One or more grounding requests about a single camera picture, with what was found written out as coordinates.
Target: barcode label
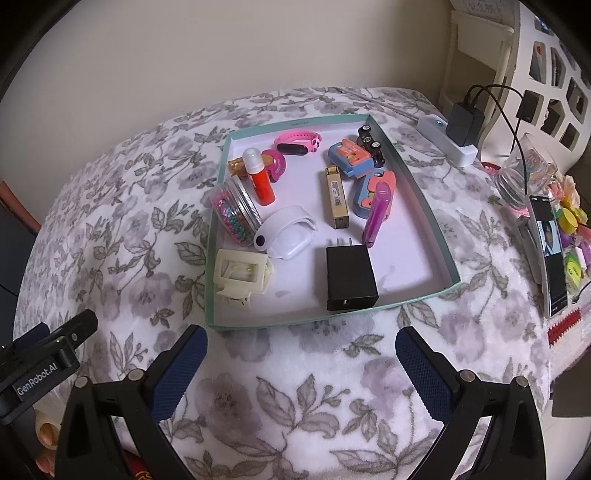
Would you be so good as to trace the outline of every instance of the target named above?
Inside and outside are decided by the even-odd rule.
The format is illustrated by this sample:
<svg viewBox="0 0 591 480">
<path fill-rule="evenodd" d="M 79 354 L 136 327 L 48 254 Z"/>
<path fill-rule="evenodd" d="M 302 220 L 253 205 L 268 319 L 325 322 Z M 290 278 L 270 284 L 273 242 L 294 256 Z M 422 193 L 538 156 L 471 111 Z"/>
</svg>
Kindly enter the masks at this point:
<svg viewBox="0 0 591 480">
<path fill-rule="evenodd" d="M 335 205 L 340 207 L 340 193 L 339 193 L 339 182 L 331 181 L 330 182 L 330 189 L 332 190 L 333 198 L 335 200 Z"/>
</svg>

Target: black cable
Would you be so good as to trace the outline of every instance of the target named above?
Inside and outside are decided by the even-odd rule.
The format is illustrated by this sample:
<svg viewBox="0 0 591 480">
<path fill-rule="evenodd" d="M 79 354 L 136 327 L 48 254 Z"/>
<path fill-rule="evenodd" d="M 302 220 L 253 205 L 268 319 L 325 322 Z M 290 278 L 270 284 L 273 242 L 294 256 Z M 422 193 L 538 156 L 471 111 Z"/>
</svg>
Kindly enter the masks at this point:
<svg viewBox="0 0 591 480">
<path fill-rule="evenodd" d="M 503 118 L 505 119 L 505 122 L 507 123 L 509 130 L 513 134 L 513 139 L 515 140 L 515 142 L 517 142 L 517 146 L 519 147 L 519 153 L 521 153 L 521 162 L 523 163 L 523 190 L 524 190 L 525 195 L 527 196 L 527 183 L 528 183 L 528 180 L 530 179 L 530 176 L 527 173 L 527 165 L 525 163 L 525 155 L 523 153 L 523 148 L 521 148 L 521 143 L 519 141 L 519 138 L 517 138 L 517 133 L 515 132 L 515 130 L 513 130 L 513 126 L 511 125 L 511 122 L 509 122 L 509 119 L 507 118 L 507 115 L 505 114 L 505 111 L 503 110 L 501 103 L 499 102 L 499 100 L 497 100 L 497 98 L 492 94 L 492 92 L 488 88 L 483 87 L 482 85 L 475 85 L 474 87 L 471 87 L 470 89 L 472 90 L 473 88 L 478 88 L 478 87 L 480 87 L 482 89 L 481 92 L 488 93 L 488 95 L 496 103 L 496 106 L 499 109 L 499 111 L 501 112 L 501 115 L 503 116 Z"/>
<path fill-rule="evenodd" d="M 573 298 L 572 301 L 573 303 L 577 303 L 579 301 L 579 298 L 581 298 L 582 293 L 585 291 L 585 289 L 591 285 L 591 281 L 588 282 L 583 288 L 581 288 L 581 291 L 579 293 L 577 293 Z"/>
<path fill-rule="evenodd" d="M 466 94 L 466 96 L 464 98 L 464 101 L 466 103 L 468 103 L 470 101 L 470 94 L 472 93 L 472 90 L 474 90 L 475 88 L 481 88 L 481 90 L 476 94 L 475 100 L 477 100 L 478 99 L 478 96 L 483 92 L 483 89 L 485 89 L 485 88 L 489 88 L 490 89 L 490 88 L 493 88 L 493 87 L 497 87 L 497 88 L 501 88 L 501 89 L 510 90 L 512 92 L 515 92 L 517 95 L 519 95 L 519 97 L 521 98 L 521 100 L 523 100 L 523 94 L 519 90 L 514 89 L 513 87 L 510 87 L 508 85 L 502 85 L 500 83 L 491 83 L 489 85 L 486 85 L 485 87 L 483 87 L 482 85 L 472 85 L 470 87 L 470 89 L 468 90 L 468 92 L 467 92 L 467 94 Z"/>
<path fill-rule="evenodd" d="M 472 93 L 472 90 L 474 90 L 475 88 L 480 87 L 480 91 L 478 91 L 478 93 L 476 94 L 476 96 L 474 97 L 474 101 L 472 102 L 472 108 L 474 108 L 476 106 L 476 102 L 478 101 L 478 97 L 480 96 L 480 94 L 484 91 L 484 88 L 500 88 L 500 89 L 505 89 L 505 90 L 510 90 L 512 92 L 515 92 L 517 95 L 519 95 L 519 98 L 521 98 L 521 101 L 523 101 L 524 97 L 523 94 L 517 90 L 514 89 L 513 87 L 510 87 L 508 85 L 502 85 L 500 83 L 491 83 L 489 85 L 486 85 L 485 87 L 482 87 L 481 85 L 472 85 L 470 87 L 470 89 L 468 90 L 466 96 L 464 97 L 464 103 L 468 104 L 470 102 L 470 94 Z M 519 126 L 521 125 L 521 118 L 517 119 L 517 126 L 515 127 L 515 135 L 517 135 L 517 133 L 519 132 Z M 513 149 L 515 148 L 515 137 L 513 137 L 513 143 L 511 144 L 511 151 L 513 152 Z"/>
<path fill-rule="evenodd" d="M 518 118 L 517 125 L 515 126 L 515 135 L 517 135 L 520 125 L 521 125 L 521 118 Z M 511 151 L 513 151 L 514 148 L 515 148 L 515 137 L 513 137 L 513 143 L 511 144 Z"/>
</svg>

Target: white cap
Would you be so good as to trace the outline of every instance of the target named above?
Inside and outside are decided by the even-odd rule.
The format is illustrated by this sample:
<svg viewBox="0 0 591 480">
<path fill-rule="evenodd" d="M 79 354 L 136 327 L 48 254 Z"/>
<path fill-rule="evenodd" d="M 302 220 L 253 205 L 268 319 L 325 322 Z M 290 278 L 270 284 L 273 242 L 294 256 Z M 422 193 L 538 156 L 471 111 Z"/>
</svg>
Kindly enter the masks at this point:
<svg viewBox="0 0 591 480">
<path fill-rule="evenodd" d="M 242 154 L 242 159 L 244 160 L 246 171 L 251 175 L 259 173 L 265 168 L 261 152 L 257 148 L 247 148 Z"/>
</svg>

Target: screw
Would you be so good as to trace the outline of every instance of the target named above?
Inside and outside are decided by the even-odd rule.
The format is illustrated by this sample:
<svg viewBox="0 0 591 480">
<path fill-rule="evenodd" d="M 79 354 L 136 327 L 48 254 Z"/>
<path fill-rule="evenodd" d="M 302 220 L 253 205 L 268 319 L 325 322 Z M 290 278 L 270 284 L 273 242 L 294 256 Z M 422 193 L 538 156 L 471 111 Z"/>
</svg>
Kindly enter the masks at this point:
<svg viewBox="0 0 591 480">
<path fill-rule="evenodd" d="M 82 387 L 86 386 L 87 383 L 88 383 L 88 379 L 86 377 L 80 377 L 80 378 L 76 379 L 76 381 L 74 382 L 74 385 L 77 388 L 82 388 Z"/>
<path fill-rule="evenodd" d="M 138 380 L 141 380 L 143 376 L 144 371 L 141 368 L 136 368 L 129 372 L 127 378 L 129 378 L 131 381 L 137 382 Z"/>
<path fill-rule="evenodd" d="M 474 380 L 476 379 L 476 375 L 474 374 L 474 372 L 471 372 L 470 370 L 462 370 L 460 372 L 460 378 L 464 382 L 474 382 Z"/>
<path fill-rule="evenodd" d="M 530 384 L 527 381 L 527 378 L 525 378 L 523 375 L 516 377 L 515 382 L 517 383 L 517 385 L 519 385 L 520 387 L 524 387 L 524 388 Z"/>
</svg>

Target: blue rubber pad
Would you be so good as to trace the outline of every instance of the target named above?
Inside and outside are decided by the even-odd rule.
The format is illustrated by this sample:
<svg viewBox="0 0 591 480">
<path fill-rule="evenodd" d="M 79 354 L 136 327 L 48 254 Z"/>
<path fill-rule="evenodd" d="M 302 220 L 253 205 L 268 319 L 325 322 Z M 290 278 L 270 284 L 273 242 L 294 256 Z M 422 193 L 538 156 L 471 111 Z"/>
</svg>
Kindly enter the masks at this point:
<svg viewBox="0 0 591 480">
<path fill-rule="evenodd" d="M 49 336 L 49 327 L 47 324 L 41 322 L 35 325 L 31 330 L 25 332 L 19 338 L 13 341 L 12 349 L 14 352 L 29 348 L 31 345 L 43 340 Z"/>
<path fill-rule="evenodd" d="M 396 355 L 431 418 L 447 423 L 453 412 L 453 395 L 446 382 L 406 329 L 398 332 L 395 346 Z"/>
<path fill-rule="evenodd" d="M 172 416 L 206 353 L 207 333 L 198 327 L 154 387 L 151 414 L 155 421 Z"/>
</svg>

